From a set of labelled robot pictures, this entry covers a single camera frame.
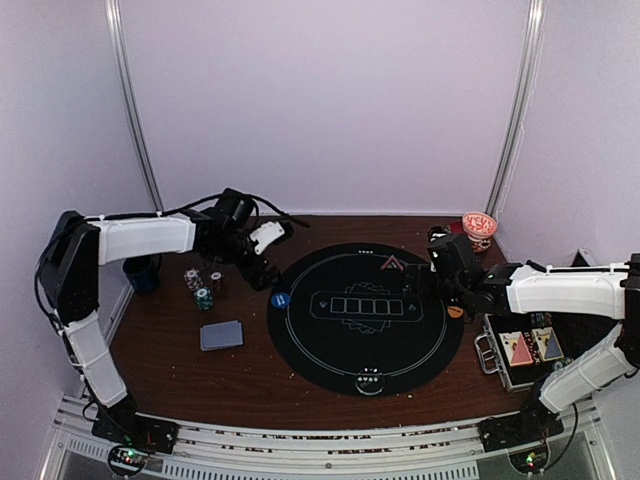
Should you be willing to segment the red black triangular all-in marker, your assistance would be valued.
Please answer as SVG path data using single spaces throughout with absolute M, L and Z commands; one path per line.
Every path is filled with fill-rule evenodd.
M 403 272 L 405 269 L 403 263 L 395 256 L 390 255 L 383 265 L 380 267 L 381 271 L 399 271 Z

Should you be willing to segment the blue small blind button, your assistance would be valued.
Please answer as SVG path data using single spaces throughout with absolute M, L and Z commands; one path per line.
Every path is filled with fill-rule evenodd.
M 285 309 L 289 306 L 291 297 L 285 292 L 277 292 L 271 296 L 271 305 L 277 309 Z

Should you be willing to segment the orange big blind button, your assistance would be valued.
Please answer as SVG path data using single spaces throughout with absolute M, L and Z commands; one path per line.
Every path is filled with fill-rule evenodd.
M 465 311 L 458 306 L 448 306 L 448 315 L 453 319 L 459 319 L 465 315 Z

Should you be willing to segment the white blue poker chip stack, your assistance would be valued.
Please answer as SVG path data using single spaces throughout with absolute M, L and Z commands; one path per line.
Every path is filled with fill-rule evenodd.
M 186 270 L 183 277 L 187 287 L 193 293 L 197 292 L 204 286 L 198 269 L 191 268 Z

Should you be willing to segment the clear round dealer button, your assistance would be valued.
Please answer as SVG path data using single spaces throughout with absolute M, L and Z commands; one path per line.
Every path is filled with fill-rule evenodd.
M 355 375 L 355 389 L 363 396 L 380 395 L 385 386 L 386 379 L 378 368 L 363 368 Z

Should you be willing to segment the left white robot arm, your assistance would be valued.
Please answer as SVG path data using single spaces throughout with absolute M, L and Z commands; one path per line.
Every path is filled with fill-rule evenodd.
M 295 219 L 248 223 L 264 199 L 231 188 L 173 210 L 84 216 L 64 212 L 43 249 L 34 274 L 41 308 L 97 405 L 108 412 L 106 429 L 123 444 L 137 442 L 144 424 L 99 324 L 102 267 L 162 254 L 197 253 L 230 264 L 256 291 L 272 287 L 280 272 L 265 257 L 268 247 L 293 233 Z

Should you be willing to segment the round black poker mat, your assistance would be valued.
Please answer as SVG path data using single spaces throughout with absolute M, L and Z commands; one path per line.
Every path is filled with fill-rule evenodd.
M 281 274 L 267 307 L 273 345 L 291 369 L 334 393 L 362 396 L 355 375 L 378 368 L 380 395 L 408 392 L 444 372 L 462 342 L 464 323 L 428 292 L 402 294 L 403 275 L 381 271 L 390 255 L 406 267 L 428 261 L 384 244 L 347 243 L 314 251 Z M 271 296 L 285 292 L 289 306 Z

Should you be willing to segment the red white patterned tea bowl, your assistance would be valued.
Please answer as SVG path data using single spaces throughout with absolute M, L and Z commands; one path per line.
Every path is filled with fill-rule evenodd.
M 483 212 L 467 212 L 462 216 L 462 227 L 473 241 L 490 239 L 498 230 L 498 222 Z

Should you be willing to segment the red floral saucer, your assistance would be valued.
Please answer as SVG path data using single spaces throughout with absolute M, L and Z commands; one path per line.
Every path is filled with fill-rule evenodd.
M 465 236 L 467 236 L 468 239 L 471 241 L 471 245 L 472 245 L 473 251 L 475 253 L 486 252 L 491 246 L 491 239 L 490 238 L 477 239 L 477 238 L 473 238 L 469 234 L 467 234 L 465 232 L 464 228 L 463 228 L 463 224 L 462 224 L 461 221 L 451 222 L 451 223 L 447 224 L 444 227 L 444 229 L 445 229 L 445 231 L 447 233 L 464 234 Z

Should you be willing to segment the dark blue cup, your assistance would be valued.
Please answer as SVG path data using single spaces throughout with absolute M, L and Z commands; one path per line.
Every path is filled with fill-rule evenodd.
M 136 294 L 148 296 L 160 286 L 160 265 L 159 255 L 139 256 L 126 259 L 122 271 Z

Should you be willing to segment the red card deck in case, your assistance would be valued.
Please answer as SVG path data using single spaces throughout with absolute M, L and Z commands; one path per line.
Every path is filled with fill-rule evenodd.
M 533 357 L 522 332 L 500 333 L 499 337 L 511 367 L 533 364 Z

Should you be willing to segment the aluminium poker chip case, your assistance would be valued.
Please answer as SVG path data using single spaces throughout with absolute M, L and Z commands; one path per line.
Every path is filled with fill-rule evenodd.
M 481 326 L 474 339 L 480 368 L 486 375 L 497 374 L 509 393 L 527 390 L 573 362 L 550 313 L 485 314 Z

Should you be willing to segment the right aluminium frame post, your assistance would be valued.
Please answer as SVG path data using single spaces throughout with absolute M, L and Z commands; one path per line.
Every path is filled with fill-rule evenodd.
M 538 57 L 543 36 L 546 7 L 547 2 L 544 0 L 531 0 L 529 2 L 512 106 L 501 147 L 498 167 L 485 207 L 485 212 L 494 218 L 499 216 L 503 208 L 516 164 L 519 138 L 534 89 L 539 63 Z

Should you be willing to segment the aluminium frame post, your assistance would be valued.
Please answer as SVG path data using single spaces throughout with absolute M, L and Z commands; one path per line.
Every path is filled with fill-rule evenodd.
M 485 212 L 494 218 L 499 216 L 503 208 L 516 164 L 519 138 L 534 89 L 539 63 L 538 57 L 543 36 L 546 7 L 547 2 L 544 0 L 531 0 L 529 2 L 512 106 L 501 147 L 498 167 L 485 207 Z
M 134 152 L 141 170 L 144 186 L 155 210 L 163 210 L 158 182 L 149 156 L 143 125 L 135 95 L 131 67 L 129 64 L 125 32 L 122 23 L 120 2 L 106 0 L 107 27 L 111 38 L 116 67 L 119 75 L 124 109 L 131 134 Z

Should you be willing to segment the left aluminium frame post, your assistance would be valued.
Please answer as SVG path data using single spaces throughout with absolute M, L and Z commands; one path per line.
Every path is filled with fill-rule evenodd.
M 106 0 L 107 27 L 111 38 L 116 67 L 119 75 L 124 109 L 131 134 L 134 152 L 141 170 L 144 186 L 155 210 L 163 210 L 158 182 L 149 156 L 143 125 L 135 95 L 131 67 L 129 64 L 125 32 L 122 23 L 120 2 Z

